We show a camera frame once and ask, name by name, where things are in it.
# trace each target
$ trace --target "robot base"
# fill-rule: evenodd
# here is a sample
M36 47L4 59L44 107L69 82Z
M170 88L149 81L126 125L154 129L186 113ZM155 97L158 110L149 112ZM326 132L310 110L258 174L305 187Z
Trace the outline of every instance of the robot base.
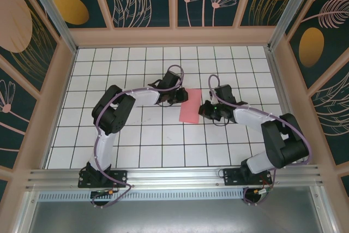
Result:
M262 186L263 180L269 184L273 183L269 171L246 177L241 168L223 169L223 178L226 186Z

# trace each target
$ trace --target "white grid mat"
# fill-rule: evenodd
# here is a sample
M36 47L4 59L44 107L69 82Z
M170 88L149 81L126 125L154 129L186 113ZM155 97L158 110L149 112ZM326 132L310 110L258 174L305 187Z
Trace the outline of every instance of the white grid mat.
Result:
M79 49L46 168L86 165L96 138L91 112L110 85L143 87L173 64L184 69L183 87L202 89L203 102L209 98L208 77L218 73L237 101L281 115L261 46ZM179 111L180 105L134 108L115 140L112 167L239 165L264 150L263 136L250 128L217 127L202 117L199 124L183 124Z

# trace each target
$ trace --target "enclosure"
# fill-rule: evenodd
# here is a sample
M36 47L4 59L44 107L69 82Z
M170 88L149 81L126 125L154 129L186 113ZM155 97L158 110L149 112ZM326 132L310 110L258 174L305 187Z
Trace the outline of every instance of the enclosure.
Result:
M349 230L348 0L0 2L1 232ZM111 154L132 188L94 209L96 189L78 188L93 108L111 85L144 87L171 65L201 104L217 74L237 101L293 114L311 163L272 171L269 198L246 205L250 185L225 186L220 171L265 151L262 134L179 121L180 103L135 107Z

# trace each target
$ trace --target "white tile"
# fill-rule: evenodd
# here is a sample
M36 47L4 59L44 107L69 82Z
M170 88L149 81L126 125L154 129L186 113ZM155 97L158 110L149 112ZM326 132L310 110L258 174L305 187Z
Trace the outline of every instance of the white tile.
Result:
M262 104L278 104L278 95L275 88L259 88L258 89Z
M73 160L71 161L72 169L82 169L86 166L93 154L93 147L76 147L74 150Z
M232 46L231 52L233 53L233 58L250 58L246 46Z
M59 126L77 127L80 123L82 109L63 109Z
M214 124L205 124L206 143L227 143L225 127L217 127Z
M163 144L164 145L182 145L183 144L183 126L163 126Z
M211 73L211 74L217 73L215 59L199 60L198 67L199 67L200 73Z
M163 167L184 166L184 146L163 146Z
M229 46L215 46L214 53L216 55L216 59L232 58Z
M180 106L169 106L163 108L164 124L182 124L179 121Z
M247 127L247 132L249 134L249 140L251 143L263 143L263 135L262 133L255 131L254 129Z
M158 79L163 79L163 75L162 74L158 74L158 75L146 75L145 76L145 81L144 81L144 86L147 86L149 84L154 83L156 80Z
M77 132L76 146L94 146L97 138L96 127L79 127Z
M197 60L185 59L181 60L182 68L184 73L198 73L198 63Z
M147 47L147 60L163 60L162 47Z
M130 146L141 144L141 127L140 126L125 126L120 131L119 146Z
M207 166L206 145L185 145L185 166Z
M74 66L73 76L90 75L92 62L76 62Z
M241 100L250 105L260 104L260 95L257 88L240 88Z
M108 76L91 76L88 82L88 91L105 90Z
M104 91L87 91L83 107L95 107L104 93Z
M129 53L129 60L145 60L146 48L145 47L131 47Z
M251 143L252 156L258 155L266 150L264 143Z
M251 59L254 72L270 72L266 59Z
M140 147L119 147L117 168L138 168Z
M197 49L195 46L181 46L180 47L181 59L197 59Z
M126 77L126 89L143 87L144 75L128 75Z
M237 73L253 72L251 60L249 60L249 59L235 59L234 65L235 65L235 70Z
M271 73L255 73L257 87L274 87Z
M72 76L68 91L85 91L89 76Z
M228 124L226 126L228 142L231 143L248 143L246 126L240 124Z
M235 97L236 101L239 102L241 101L241 96L240 96L240 91L238 88L232 88L231 89L231 93L233 94L233 96Z
M141 147L140 168L160 168L162 154L161 146Z
M164 47L164 59L180 59L179 46Z
M124 89L125 80L126 80L126 75L118 75L118 76L109 75L106 89L108 89L112 85L117 85L119 88Z
M111 54L112 61L128 60L129 58L129 48L128 47L118 47L113 49Z
M203 125L185 125L184 143L187 144L205 144L205 130Z
M144 107L142 125L162 125L163 109L157 107Z
M91 75L108 75L109 65L109 61L93 62Z
M93 61L95 49L79 49L76 61Z
M197 53L199 59L215 59L214 49L212 46L198 46Z
M161 74L163 72L162 60L146 61L146 74Z
M262 46L249 46L250 58L265 58L266 53Z
M142 108L134 107L126 121L126 126L138 126L142 123Z
M67 98L65 99L64 108L82 107L85 94L86 92L81 91L68 92Z
M93 61L109 61L112 49L96 49Z
M77 127L58 128L55 147L74 147L77 136Z
M145 73L145 61L129 61L127 66L127 74L143 74Z
M110 63L109 75L125 75L127 70L127 61L112 61Z
M237 73L239 88L257 87L255 76L253 73Z
M51 153L49 169L69 169L73 150L73 147L54 147Z
M116 160L118 157L118 147L113 147L112 153L111 153L111 168L116 168Z
M93 125L93 117L92 117L92 109L83 109L81 120L80 120L80 126L81 127L92 127Z
M209 166L229 166L228 145L207 145Z
M250 144L230 144L229 153L232 165L241 165L242 161L252 157Z
M281 116L282 110L280 105L263 105L263 110L267 113L272 113L274 116Z
M180 60L164 60L164 66L163 66L163 73L166 73L170 66L172 65L180 65ZM171 68L170 71L172 72L178 72L179 70L175 67Z
M200 88L200 77L197 74L186 74L183 80L183 87L185 88Z
M142 126L141 145L161 145L162 126Z
M217 59L216 60L218 73L234 73L234 63L232 59Z
M238 87L238 81L235 73L221 73L219 74L219 79L221 86L230 85L231 88Z

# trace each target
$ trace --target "pink block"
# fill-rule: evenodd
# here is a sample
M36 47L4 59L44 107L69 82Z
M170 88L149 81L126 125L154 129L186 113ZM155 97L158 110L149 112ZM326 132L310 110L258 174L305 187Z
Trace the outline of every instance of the pink block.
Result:
M198 124L198 109L201 105L201 89L185 89L188 93L188 100L180 106L179 121Z

